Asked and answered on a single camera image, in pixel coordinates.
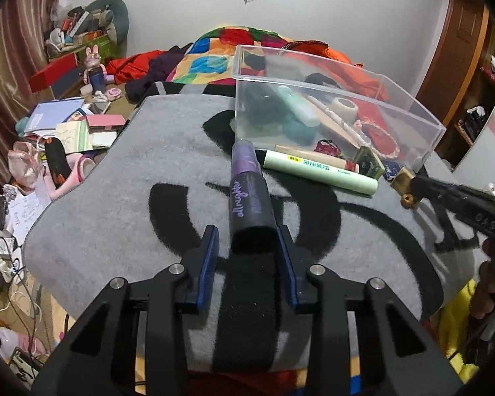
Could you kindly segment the person right hand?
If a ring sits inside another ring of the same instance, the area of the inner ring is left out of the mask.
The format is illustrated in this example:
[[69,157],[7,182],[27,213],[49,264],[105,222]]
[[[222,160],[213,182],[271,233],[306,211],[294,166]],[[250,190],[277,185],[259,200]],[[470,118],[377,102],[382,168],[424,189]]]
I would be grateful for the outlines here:
[[492,296],[495,294],[495,241],[487,238],[482,250],[489,257],[479,267],[479,282],[470,302],[470,315],[483,319],[495,308]]

